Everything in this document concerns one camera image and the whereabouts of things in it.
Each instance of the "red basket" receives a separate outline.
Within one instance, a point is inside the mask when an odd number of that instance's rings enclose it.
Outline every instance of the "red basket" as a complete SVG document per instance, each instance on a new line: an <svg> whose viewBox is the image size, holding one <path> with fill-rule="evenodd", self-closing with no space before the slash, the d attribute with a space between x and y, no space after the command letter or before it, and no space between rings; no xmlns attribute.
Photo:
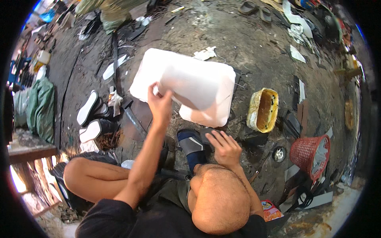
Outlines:
<svg viewBox="0 0 381 238"><path fill-rule="evenodd" d="M320 168L314 174L312 174L312 163L314 162L316 150L319 147L320 142L324 139L327 140L324 148L328 150L328 152L325 154L326 160L321 163ZM320 177L327 165L328 159L330 157L330 149L331 141L328 135L299 138L296 139L291 146L290 160L302 171L308 173L312 181L315 181Z"/></svg>

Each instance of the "white shoe sole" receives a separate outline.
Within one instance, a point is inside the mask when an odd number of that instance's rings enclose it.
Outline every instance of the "white shoe sole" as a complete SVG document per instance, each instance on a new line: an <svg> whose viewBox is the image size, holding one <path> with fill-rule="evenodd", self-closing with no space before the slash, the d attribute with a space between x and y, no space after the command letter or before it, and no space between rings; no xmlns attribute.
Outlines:
<svg viewBox="0 0 381 238"><path fill-rule="evenodd" d="M101 133L101 124L99 120L94 120L90 122L90 124L87 126L87 128L84 128L84 130L85 131L79 135L79 140L82 143L97 138Z"/></svg>
<svg viewBox="0 0 381 238"><path fill-rule="evenodd" d="M92 91L85 105L81 109L79 109L79 112L77 115L77 122L80 126L82 126L86 122L90 114L90 111L92 107L94 106L94 103L96 102L97 99L98 99L98 93L96 91Z"/></svg>

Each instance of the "green bag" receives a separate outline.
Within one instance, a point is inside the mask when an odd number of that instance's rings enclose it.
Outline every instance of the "green bag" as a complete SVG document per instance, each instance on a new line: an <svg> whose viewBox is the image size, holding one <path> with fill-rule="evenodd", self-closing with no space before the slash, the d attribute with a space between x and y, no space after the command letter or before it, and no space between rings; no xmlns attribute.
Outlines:
<svg viewBox="0 0 381 238"><path fill-rule="evenodd" d="M54 142L54 86L46 77L37 80L29 95L27 124L33 134Z"/></svg>

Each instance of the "sock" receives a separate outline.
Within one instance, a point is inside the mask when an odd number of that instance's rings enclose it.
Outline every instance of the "sock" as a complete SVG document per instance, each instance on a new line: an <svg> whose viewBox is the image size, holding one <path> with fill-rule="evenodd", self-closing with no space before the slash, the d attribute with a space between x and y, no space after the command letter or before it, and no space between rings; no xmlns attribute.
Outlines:
<svg viewBox="0 0 381 238"><path fill-rule="evenodd" d="M195 136L195 134L192 132L181 132L178 134L177 139L179 141L181 141L185 138L189 138L189 137L193 137L193 136ZM196 164L206 164L208 162L207 158L205 156L204 150L196 151L196 152L188 154L187 155L187 161L188 161L189 169L192 173L193 173L193 169L196 166Z"/></svg>

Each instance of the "hand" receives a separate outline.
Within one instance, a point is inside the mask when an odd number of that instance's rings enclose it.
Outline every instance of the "hand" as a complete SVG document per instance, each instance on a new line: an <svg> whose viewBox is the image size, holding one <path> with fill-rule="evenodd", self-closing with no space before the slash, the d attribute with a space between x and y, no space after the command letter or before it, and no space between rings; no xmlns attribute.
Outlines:
<svg viewBox="0 0 381 238"><path fill-rule="evenodd" d="M215 138L206 133L205 137L215 147L215 159L216 161L229 169L239 165L239 157L242 152L242 148L233 139L232 136L228 136L225 132L221 131L221 134L217 131L212 131Z"/></svg>
<svg viewBox="0 0 381 238"><path fill-rule="evenodd" d="M166 129L172 116L173 92L167 90L164 96L160 93L154 95L154 86L156 85L157 82L148 88L148 105L153 116L152 125Z"/></svg>

